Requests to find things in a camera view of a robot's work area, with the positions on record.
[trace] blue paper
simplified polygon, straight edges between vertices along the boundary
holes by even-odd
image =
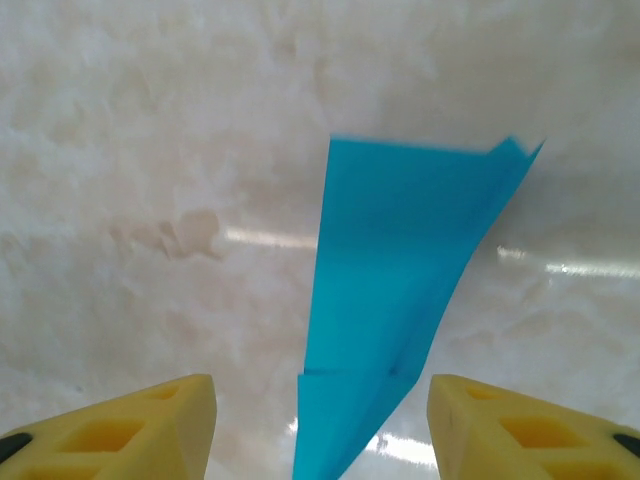
[[[418,381],[462,272],[539,148],[333,139],[293,477],[344,473]]]

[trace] marble floor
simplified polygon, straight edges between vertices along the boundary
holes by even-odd
[[[345,478],[438,478],[456,373],[640,427],[640,1],[0,0],[0,431],[211,373],[290,478],[331,132],[547,143]]]

